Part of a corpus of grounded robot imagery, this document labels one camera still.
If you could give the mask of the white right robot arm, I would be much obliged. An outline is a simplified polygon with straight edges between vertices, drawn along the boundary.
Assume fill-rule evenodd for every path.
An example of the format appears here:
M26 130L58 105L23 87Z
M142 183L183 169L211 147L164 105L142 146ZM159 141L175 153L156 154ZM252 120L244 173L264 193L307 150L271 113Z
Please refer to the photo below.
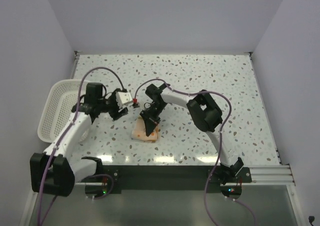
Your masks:
M235 182L241 175L244 163L230 146L223 142L223 127L231 112L223 120L223 112L212 98L214 92L202 90L197 93L184 93L170 89L167 84L157 87L147 86L145 94L152 100L150 106L140 112L144 121L146 136L150 136L160 123L160 114L167 104L186 108L197 129L206 133L219 154L218 174L228 182Z

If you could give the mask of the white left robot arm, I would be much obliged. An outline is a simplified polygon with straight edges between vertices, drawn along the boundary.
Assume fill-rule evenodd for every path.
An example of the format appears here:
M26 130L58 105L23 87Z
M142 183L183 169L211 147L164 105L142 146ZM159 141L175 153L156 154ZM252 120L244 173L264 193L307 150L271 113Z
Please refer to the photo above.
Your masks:
M132 103L130 92L115 89L109 97L103 95L101 83L88 83L73 106L66 126L43 153L34 153L29 161L32 190L57 196L69 196L77 182L85 178L98 182L103 178L103 164L96 157L83 157L70 165L69 158L81 137L102 113L112 120L127 115Z

